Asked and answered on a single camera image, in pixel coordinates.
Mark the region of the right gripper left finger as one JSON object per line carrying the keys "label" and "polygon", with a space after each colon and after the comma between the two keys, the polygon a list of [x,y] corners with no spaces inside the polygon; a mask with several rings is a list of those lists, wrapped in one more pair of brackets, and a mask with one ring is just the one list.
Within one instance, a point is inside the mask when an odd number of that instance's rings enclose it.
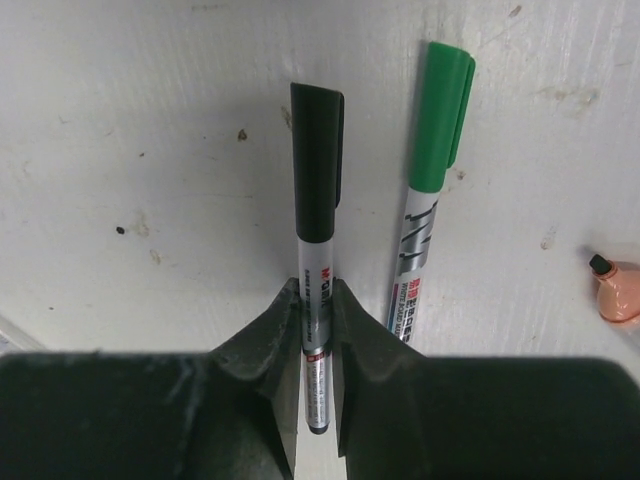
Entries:
{"label": "right gripper left finger", "polygon": [[300,385],[295,279],[206,353],[1,359],[5,479],[290,479]]}

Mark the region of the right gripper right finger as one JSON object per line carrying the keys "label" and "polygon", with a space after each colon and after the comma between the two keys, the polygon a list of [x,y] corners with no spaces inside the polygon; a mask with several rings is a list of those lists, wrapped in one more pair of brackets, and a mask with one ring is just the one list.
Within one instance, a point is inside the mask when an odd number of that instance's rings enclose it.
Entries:
{"label": "right gripper right finger", "polygon": [[635,479],[639,388],[617,363],[427,357],[334,285],[338,452],[351,479]]}

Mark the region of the black pen cap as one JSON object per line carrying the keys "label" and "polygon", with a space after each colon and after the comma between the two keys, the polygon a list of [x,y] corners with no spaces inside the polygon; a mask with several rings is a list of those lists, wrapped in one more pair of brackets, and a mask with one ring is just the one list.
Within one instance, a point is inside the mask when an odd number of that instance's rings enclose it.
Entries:
{"label": "black pen cap", "polygon": [[313,85],[290,85],[297,236],[333,238],[341,199],[344,96]]}

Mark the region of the white black end pen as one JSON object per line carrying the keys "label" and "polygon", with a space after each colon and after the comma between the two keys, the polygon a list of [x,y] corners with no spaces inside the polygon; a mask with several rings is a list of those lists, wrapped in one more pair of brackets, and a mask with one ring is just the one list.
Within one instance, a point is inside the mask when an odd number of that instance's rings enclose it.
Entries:
{"label": "white black end pen", "polygon": [[312,433],[321,435],[330,424],[333,241],[310,243],[299,239],[298,270],[306,422]]}

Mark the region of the white green end pen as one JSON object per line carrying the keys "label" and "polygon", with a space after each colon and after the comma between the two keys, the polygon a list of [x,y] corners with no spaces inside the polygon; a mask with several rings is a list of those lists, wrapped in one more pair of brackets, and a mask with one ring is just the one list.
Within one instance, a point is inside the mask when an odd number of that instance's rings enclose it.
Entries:
{"label": "white green end pen", "polygon": [[438,193],[408,189],[387,317],[388,331],[404,343],[418,317],[438,200]]}

